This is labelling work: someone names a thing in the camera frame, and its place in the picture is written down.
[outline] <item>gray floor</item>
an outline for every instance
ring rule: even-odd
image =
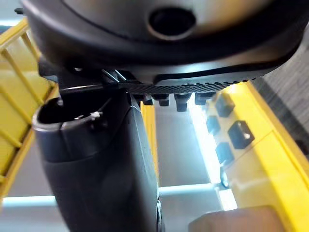
[[[36,143],[21,166],[9,197],[52,195],[40,164]],[[1,232],[67,232],[57,207],[4,208],[0,217]]]
[[[170,107],[155,106],[160,186],[209,183],[189,112],[176,112],[172,96]],[[167,232],[187,232],[191,221],[221,206],[212,189],[162,198],[162,210]]]
[[[309,153],[309,30],[283,66],[252,81],[291,136]]]

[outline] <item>black handle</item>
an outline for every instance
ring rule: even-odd
[[[66,122],[52,120],[64,114],[52,100],[33,118],[45,173],[71,231],[156,231],[157,180],[131,99],[121,93],[103,112]]]

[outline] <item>bright light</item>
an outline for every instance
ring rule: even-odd
[[[11,207],[37,207],[37,206],[56,206],[54,196],[30,196],[30,197],[5,197],[2,206]]]
[[[231,189],[219,191],[219,197],[223,210],[237,209],[237,204]]]
[[[7,26],[7,27],[13,27],[16,26],[21,19],[15,19],[15,20],[0,20],[0,26]]]
[[[217,184],[196,184],[196,185],[180,185],[180,186],[167,186],[159,187],[160,197],[176,196],[183,194],[201,193],[217,188]]]
[[[195,105],[194,96],[188,101],[188,108],[210,182],[213,184],[220,183],[220,163],[216,153],[217,144],[213,136],[208,133],[206,112],[201,106]]]
[[[216,153],[217,144],[213,136],[208,133],[205,109],[199,105],[195,105],[195,98],[193,96],[188,101],[188,108],[210,182],[213,184],[221,183],[220,163]],[[231,189],[219,190],[218,192],[223,210],[237,209],[237,204]]]

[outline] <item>round hole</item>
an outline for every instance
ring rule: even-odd
[[[181,8],[164,8],[150,15],[148,28],[159,39],[178,40],[188,36],[195,24],[192,12]]]

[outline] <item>yellow panel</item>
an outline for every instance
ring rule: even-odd
[[[246,88],[247,94],[249,95],[252,104],[255,104],[264,117],[268,120],[269,124],[273,126],[273,131],[275,132],[278,141],[281,146],[287,152],[291,163],[302,175],[303,181],[309,187],[309,162],[301,152],[295,141],[291,138],[289,133],[286,131],[284,126],[280,123],[274,113],[271,111],[269,106],[263,100],[261,95],[255,90],[254,86],[250,83],[243,86]]]
[[[11,70],[0,70],[0,86],[27,112],[31,117],[39,107],[23,82]]]
[[[23,19],[0,36],[0,199],[8,193],[33,140],[29,131],[33,113],[47,97],[57,95],[57,86],[38,75],[39,52],[27,30]]]
[[[275,133],[226,170],[239,207],[273,206],[289,231],[308,231],[309,190]]]
[[[15,147],[0,136],[0,175],[5,175],[15,154]]]
[[[148,137],[148,142],[153,156],[155,173],[157,178],[159,179],[159,164],[158,164],[156,128],[155,128],[155,107],[153,105],[144,105],[141,102],[140,108]]]
[[[255,144],[263,139],[272,130],[272,127],[264,116],[259,112],[251,101],[244,100],[246,92],[239,87],[240,85],[233,85],[227,88],[224,92],[228,93],[235,104],[235,108],[229,117],[219,117],[215,109],[215,102],[209,102],[208,115],[216,115],[221,127],[220,132],[214,136],[217,144],[221,142],[228,142],[234,158],[237,160],[245,152],[250,150]],[[234,149],[233,144],[227,134],[227,131],[233,125],[236,120],[245,120],[250,128],[255,140],[248,145],[245,149]]]
[[[0,95],[0,128],[18,141],[22,141],[29,125],[20,114]]]
[[[7,51],[15,63],[28,79],[35,92],[43,99],[49,92],[50,85],[47,80],[38,74],[38,65],[35,57],[29,51],[21,38],[16,39],[8,47]]]

